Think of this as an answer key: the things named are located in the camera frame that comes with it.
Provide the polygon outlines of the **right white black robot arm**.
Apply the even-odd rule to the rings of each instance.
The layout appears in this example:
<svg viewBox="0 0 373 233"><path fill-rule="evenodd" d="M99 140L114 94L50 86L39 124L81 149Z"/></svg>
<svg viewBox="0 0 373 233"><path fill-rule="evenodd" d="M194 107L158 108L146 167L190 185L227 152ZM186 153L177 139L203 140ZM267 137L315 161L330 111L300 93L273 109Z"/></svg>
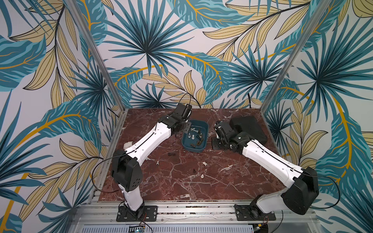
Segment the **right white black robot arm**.
<svg viewBox="0 0 373 233"><path fill-rule="evenodd" d="M214 125L215 141L222 150L231 150L253 160L274 175L284 189L261 194L246 208L252 219L275 211L290 210L305 215L319 195L315 169L295 165L265 147L268 138L254 117L233 118Z"/></svg>

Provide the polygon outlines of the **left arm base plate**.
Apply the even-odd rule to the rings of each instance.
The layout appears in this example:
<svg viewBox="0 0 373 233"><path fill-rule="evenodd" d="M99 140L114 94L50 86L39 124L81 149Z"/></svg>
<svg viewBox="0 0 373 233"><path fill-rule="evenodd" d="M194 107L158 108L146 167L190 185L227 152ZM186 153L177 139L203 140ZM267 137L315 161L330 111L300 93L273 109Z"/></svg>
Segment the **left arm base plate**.
<svg viewBox="0 0 373 233"><path fill-rule="evenodd" d="M156 222L158 206L141 206L137 211L132 211L126 205L118 208L116 222Z"/></svg>

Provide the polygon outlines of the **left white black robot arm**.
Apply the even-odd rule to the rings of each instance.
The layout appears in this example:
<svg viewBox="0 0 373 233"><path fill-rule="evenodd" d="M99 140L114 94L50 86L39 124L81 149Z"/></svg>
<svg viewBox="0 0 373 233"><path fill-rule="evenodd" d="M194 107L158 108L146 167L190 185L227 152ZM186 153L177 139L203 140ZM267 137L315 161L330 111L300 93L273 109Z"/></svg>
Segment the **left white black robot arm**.
<svg viewBox="0 0 373 233"><path fill-rule="evenodd" d="M143 180L141 166L163 141L190 127L191 111L191 104L179 103L173 112L160 117L154 127L137 143L115 152L111 176L123 194L125 206L134 215L142 215L144 209L139 188Z"/></svg>

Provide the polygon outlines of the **teal plastic storage box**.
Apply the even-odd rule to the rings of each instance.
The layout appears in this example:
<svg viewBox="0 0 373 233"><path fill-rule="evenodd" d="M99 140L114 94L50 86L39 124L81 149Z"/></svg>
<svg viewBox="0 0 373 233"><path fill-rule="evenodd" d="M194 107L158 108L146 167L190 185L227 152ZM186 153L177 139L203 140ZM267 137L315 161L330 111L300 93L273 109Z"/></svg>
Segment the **teal plastic storage box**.
<svg viewBox="0 0 373 233"><path fill-rule="evenodd" d="M190 120L189 122L191 122L191 127L197 127L199 129L198 132L195 132L195 131L191 131L189 129L189 132L192 135L195 135L195 139L192 140L191 138L188 138L187 134L183 134L183 137L182 137L182 146L184 147L185 150L187 151L190 151L190 152L196 152L196 153L201 153L203 152L203 150L206 148L207 146L207 141L208 141L208 129L209 129L209 126L208 126L208 123L205 122L205 121L201 121L201 120ZM202 144L200 146L197 146L197 142L201 139L204 139L204 141L202 142Z"/></svg>

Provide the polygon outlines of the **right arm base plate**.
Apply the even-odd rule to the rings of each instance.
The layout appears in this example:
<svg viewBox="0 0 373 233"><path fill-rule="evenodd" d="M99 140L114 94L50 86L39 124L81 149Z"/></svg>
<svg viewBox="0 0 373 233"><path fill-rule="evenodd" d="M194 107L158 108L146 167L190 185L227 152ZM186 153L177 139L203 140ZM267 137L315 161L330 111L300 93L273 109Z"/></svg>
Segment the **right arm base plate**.
<svg viewBox="0 0 373 233"><path fill-rule="evenodd" d="M257 207L252 205L234 205L237 221L274 221L274 213L262 213Z"/></svg>

